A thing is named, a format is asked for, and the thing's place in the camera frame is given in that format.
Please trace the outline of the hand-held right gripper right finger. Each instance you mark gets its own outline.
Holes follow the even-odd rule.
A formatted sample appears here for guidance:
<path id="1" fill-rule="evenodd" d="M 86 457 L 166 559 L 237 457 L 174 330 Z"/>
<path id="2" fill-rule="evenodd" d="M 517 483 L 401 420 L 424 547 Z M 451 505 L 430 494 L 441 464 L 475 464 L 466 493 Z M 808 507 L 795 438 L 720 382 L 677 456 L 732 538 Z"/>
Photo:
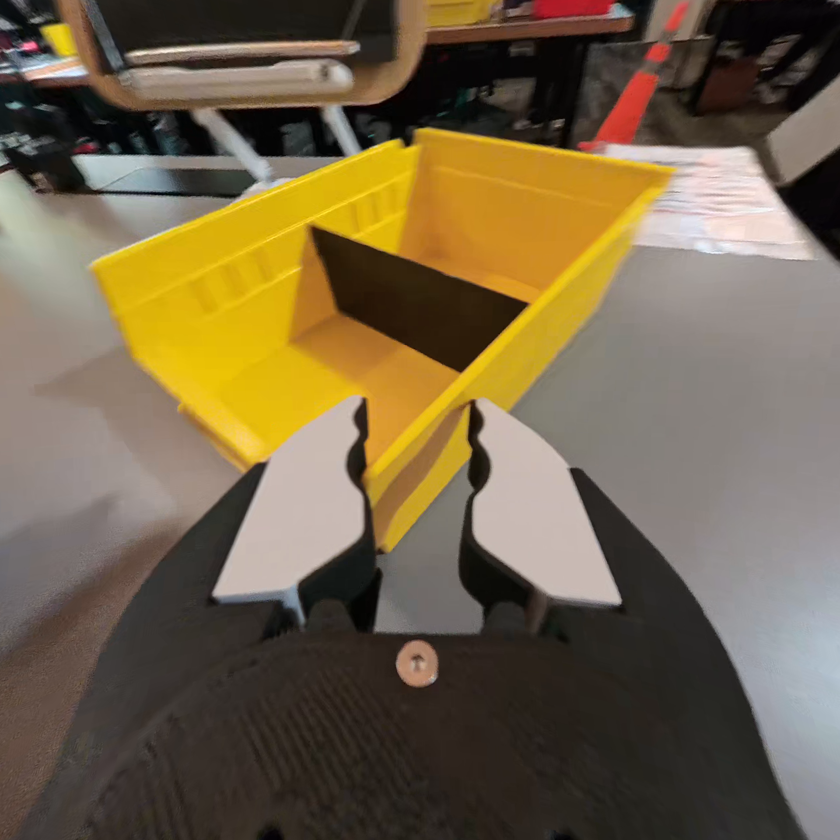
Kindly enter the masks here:
<path id="1" fill-rule="evenodd" d="M 485 617 L 510 603 L 538 633 L 559 606 L 620 608 L 572 468 L 557 450 L 485 397 L 470 406 L 468 442 L 458 576 Z"/>

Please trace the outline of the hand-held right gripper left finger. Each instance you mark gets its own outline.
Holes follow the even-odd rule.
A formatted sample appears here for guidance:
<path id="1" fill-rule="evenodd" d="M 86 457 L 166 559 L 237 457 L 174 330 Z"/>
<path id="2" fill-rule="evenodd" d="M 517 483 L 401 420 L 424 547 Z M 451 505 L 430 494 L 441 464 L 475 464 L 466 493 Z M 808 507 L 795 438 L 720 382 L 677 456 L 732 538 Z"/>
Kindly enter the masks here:
<path id="1" fill-rule="evenodd" d="M 310 421 L 264 464 L 214 587 L 219 606 L 268 605 L 303 629 L 317 604 L 343 605 L 370 631 L 382 571 L 364 489 L 367 402 L 352 395 Z"/>

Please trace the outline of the yellow plastic bin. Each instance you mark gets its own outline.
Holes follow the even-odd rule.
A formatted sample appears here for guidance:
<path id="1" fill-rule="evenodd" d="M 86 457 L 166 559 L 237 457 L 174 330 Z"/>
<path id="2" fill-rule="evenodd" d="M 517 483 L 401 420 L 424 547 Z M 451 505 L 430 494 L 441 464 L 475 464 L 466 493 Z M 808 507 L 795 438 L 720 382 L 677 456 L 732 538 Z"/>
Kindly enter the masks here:
<path id="1" fill-rule="evenodd" d="M 419 129 L 91 266 L 134 361 L 246 471 L 349 396 L 393 550 L 469 459 L 469 405 L 509 410 L 600 307 L 675 170 Z M 528 303 L 459 373 L 342 315 L 326 229 Z"/>

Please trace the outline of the black bin divider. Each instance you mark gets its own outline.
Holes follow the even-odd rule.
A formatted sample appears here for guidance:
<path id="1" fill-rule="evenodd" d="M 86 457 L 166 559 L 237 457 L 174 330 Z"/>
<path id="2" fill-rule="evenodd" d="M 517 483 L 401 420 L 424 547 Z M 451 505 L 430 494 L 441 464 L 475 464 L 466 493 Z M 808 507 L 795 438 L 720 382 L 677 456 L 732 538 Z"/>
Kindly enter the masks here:
<path id="1" fill-rule="evenodd" d="M 459 373 L 528 307 L 320 227 L 311 236 L 342 315 Z"/>

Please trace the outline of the white printed sheet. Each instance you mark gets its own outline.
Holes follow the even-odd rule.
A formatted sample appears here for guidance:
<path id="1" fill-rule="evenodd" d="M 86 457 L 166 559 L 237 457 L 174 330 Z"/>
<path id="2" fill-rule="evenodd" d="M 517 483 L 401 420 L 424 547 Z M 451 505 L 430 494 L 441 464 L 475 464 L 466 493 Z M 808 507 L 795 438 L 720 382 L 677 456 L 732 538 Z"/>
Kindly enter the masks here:
<path id="1" fill-rule="evenodd" d="M 798 261 L 815 257 L 809 236 L 750 148 L 611 143 L 603 154 L 675 170 L 639 225 L 636 246 Z"/>

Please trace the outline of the orange traffic cone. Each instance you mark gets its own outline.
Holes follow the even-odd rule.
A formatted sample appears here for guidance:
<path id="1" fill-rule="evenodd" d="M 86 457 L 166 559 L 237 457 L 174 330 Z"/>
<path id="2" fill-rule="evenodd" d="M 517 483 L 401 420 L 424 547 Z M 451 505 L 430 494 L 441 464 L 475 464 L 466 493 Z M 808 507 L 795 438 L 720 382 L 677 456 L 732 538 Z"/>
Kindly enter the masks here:
<path id="1" fill-rule="evenodd" d="M 689 5 L 690 2 L 679 2 L 675 6 L 656 41 L 647 50 L 642 65 L 634 72 L 595 137 L 580 142 L 579 151 L 595 154 L 604 151 L 610 144 L 627 145 L 634 141 Z"/>

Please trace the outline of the silver metal bar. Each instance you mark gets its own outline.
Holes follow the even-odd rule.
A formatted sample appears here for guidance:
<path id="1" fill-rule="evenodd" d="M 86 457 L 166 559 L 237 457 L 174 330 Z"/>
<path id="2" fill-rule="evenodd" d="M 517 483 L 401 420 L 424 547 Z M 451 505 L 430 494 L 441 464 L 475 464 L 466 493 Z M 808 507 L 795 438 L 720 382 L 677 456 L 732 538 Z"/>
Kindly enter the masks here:
<path id="1" fill-rule="evenodd" d="M 354 74 L 335 59 L 282 60 L 274 65 L 187 69 L 153 66 L 124 71 L 121 83 L 149 99 L 189 101 L 299 98 L 345 93 Z"/>
<path id="2" fill-rule="evenodd" d="M 343 58 L 354 56 L 360 51 L 360 42 L 348 39 L 249 41 L 136 49 L 127 52 L 124 60 L 131 67 L 152 67 L 196 61 Z"/>

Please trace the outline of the wooden workbench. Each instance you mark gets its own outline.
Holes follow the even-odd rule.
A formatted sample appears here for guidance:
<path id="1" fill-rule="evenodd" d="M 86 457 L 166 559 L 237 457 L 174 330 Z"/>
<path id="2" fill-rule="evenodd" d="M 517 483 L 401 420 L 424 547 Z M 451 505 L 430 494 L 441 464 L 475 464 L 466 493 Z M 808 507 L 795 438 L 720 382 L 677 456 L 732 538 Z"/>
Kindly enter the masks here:
<path id="1" fill-rule="evenodd" d="M 590 48 L 593 44 L 625 35 L 637 35 L 636 16 L 624 3 L 613 3 L 603 15 L 546 19 L 520 17 L 499 22 L 430 28 L 426 35 L 426 46 L 511 44 L 527 40 L 534 42 L 538 49 L 542 77 L 549 80 L 549 90 L 542 100 L 541 114 L 546 123 L 562 120 L 558 145 L 569 149 Z"/>

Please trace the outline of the red box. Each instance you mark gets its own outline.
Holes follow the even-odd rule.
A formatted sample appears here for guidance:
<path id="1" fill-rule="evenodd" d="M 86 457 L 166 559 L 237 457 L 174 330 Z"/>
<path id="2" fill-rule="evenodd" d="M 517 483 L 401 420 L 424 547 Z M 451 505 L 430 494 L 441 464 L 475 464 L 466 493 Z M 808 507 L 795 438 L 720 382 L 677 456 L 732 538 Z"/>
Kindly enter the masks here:
<path id="1" fill-rule="evenodd" d="M 535 19 L 601 17 L 609 14 L 614 1 L 605 0 L 537 0 L 532 2 Z"/>

